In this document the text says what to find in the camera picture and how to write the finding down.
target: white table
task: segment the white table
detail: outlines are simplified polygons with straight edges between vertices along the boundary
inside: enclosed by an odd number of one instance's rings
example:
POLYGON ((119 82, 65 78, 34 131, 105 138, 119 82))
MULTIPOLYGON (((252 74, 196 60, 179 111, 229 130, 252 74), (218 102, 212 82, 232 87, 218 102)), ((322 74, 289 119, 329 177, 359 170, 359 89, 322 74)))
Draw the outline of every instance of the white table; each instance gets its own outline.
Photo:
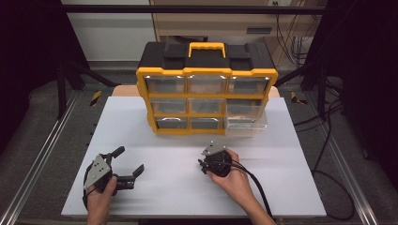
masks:
MULTIPOLYGON (((221 135, 156 135, 146 121, 140 97, 109 97, 62 211, 86 217, 82 202, 84 172, 98 153, 126 151, 112 161, 114 173, 145 171, 133 190, 114 196, 111 215, 129 218, 242 218, 244 211, 201 172, 197 161, 210 141, 224 143, 260 181, 276 218, 324 217, 310 169, 284 99, 272 97, 266 107, 268 127, 252 138, 221 135)), ((255 196, 260 193, 251 181, 255 196)))

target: aluminum rail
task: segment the aluminum rail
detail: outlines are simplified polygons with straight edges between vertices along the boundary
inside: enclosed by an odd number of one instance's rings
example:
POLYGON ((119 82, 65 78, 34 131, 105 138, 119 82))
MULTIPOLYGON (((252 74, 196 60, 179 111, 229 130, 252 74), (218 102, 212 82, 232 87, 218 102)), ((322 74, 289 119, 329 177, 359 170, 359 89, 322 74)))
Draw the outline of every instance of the aluminum rail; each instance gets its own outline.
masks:
MULTIPOLYGON (((304 95, 307 99, 309 99, 309 103, 314 113, 317 114, 314 94, 304 92, 304 95)), ((326 137, 328 136, 329 126, 327 125, 327 123, 323 123, 321 125, 321 128, 322 128, 322 134, 326 139, 326 137)), ((345 187, 348 189, 349 193, 351 194, 351 197, 354 200, 355 206, 357 208, 357 213, 360 216, 362 223, 364 225, 377 225, 378 222, 372 210, 372 207, 366 200, 366 197, 363 194, 362 189, 360 188, 360 184, 358 184, 355 175, 352 173, 350 167, 348 166, 348 163, 345 160, 342 151, 340 151, 339 145, 337 144, 332 134, 330 134, 329 137, 329 149, 330 149, 330 154, 334 162, 336 163, 336 167, 340 175, 342 176, 345 187)))
POLYGON ((47 137, 46 142, 41 147, 41 150, 38 153, 38 156, 32 167, 30 168, 29 173, 24 178, 23 183, 21 184, 11 203, 8 205, 7 210, 0 217, 1 225, 13 225, 16 222, 18 215, 21 213, 23 206, 26 203, 27 198, 29 197, 30 192, 38 181, 38 177, 40 176, 40 173, 43 170, 47 159, 54 149, 59 135, 61 134, 65 124, 69 119, 69 116, 76 104, 79 95, 79 91, 73 91, 71 93, 66 112, 60 119, 56 120, 52 131, 47 137))

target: human hand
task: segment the human hand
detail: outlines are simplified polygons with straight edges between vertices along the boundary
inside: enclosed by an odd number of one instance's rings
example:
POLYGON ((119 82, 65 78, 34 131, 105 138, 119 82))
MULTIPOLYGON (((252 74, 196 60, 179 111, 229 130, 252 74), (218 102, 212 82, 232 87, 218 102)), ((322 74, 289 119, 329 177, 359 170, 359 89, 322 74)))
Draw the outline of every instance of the human hand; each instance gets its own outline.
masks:
MULTIPOLYGON (((227 149, 226 152, 231 156, 233 164, 239 162, 237 153, 230 149, 227 149)), ((207 171, 207 175, 214 183, 224 189, 228 196, 240 206, 256 201, 249 184, 248 175, 239 168, 231 167, 231 172, 225 177, 220 177, 210 171, 207 171)))
POLYGON ((117 178, 114 176, 109 180, 106 188, 102 193, 93 190, 95 187, 91 186, 87 193, 87 225, 105 225, 108 221, 109 206, 111 205, 112 194, 116 189, 117 178))
MULTIPOLYGON (((231 156, 233 163, 238 165, 239 156, 232 150, 226 151, 231 156)), ((246 172, 231 167, 231 172, 225 177, 220 177, 210 171, 207 171, 207 175, 248 214, 253 225, 275 225, 274 220, 254 197, 246 172)))

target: wall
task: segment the wall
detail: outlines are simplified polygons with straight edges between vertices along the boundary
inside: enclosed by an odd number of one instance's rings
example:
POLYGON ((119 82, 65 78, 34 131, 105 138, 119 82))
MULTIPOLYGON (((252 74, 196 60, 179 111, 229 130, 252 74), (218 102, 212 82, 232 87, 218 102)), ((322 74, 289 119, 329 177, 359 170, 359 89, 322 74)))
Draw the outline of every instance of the wall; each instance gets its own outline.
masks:
MULTIPOLYGON (((146 0, 62 0, 65 4, 149 5, 146 0)), ((69 13, 87 61, 139 61, 148 41, 155 40, 149 13, 69 13)))

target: yellow plastic frame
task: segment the yellow plastic frame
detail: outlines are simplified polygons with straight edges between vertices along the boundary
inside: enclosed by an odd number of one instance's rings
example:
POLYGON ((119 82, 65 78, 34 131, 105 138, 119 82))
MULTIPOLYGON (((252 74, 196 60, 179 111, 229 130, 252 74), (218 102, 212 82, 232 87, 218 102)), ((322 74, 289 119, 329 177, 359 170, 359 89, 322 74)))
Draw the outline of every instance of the yellow plastic frame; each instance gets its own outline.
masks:
MULTIPOLYGON (((208 46, 193 46, 198 49, 210 49, 208 46)), ((225 106, 222 105, 222 113, 193 113, 189 112, 188 101, 186 102, 186 109, 188 112, 186 113, 154 113, 152 110, 152 105, 150 102, 151 98, 240 98, 240 99, 261 99, 264 106, 266 106, 268 102, 268 93, 272 85, 275 84, 278 78, 278 71, 275 68, 254 68, 252 70, 232 70, 231 68, 214 68, 214 67, 185 67, 181 70, 175 69, 163 69, 161 67, 139 67, 136 72, 137 75, 137 87, 140 93, 140 96, 144 99, 145 105, 148 111, 147 121, 148 124, 152 127, 155 133, 159 134, 174 134, 174 135, 184 135, 184 134, 193 134, 193 133, 213 133, 213 134, 225 134, 225 129, 223 128, 223 124, 219 124, 218 129, 192 129, 190 118, 193 117, 220 117, 224 118, 225 114, 225 106), (228 93, 228 81, 227 79, 225 85, 225 92, 223 94, 194 94, 188 93, 188 79, 185 80, 185 93, 149 93, 145 81, 145 76, 181 76, 181 77, 189 77, 191 75, 215 75, 215 76, 224 76, 227 78, 231 77, 268 77, 268 84, 264 90, 263 94, 233 94, 228 93), (158 128, 156 117, 187 117, 187 128, 158 128)))

